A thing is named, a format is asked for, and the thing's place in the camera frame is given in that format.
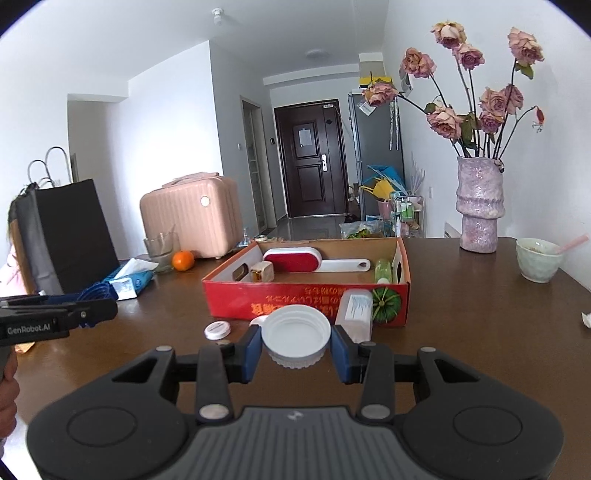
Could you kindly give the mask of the person's left hand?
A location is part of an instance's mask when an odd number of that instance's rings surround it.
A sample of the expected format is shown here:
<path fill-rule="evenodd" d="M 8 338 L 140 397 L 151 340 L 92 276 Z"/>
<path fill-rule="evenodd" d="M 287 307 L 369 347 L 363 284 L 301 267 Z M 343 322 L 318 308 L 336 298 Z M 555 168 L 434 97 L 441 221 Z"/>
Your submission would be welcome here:
<path fill-rule="evenodd" d="M 15 379 L 18 367 L 18 359 L 14 350 L 10 351 L 3 370 L 3 378 L 0 384 L 0 437 L 9 437 L 16 427 L 17 405 L 16 399 L 20 392 L 20 386 Z"/>

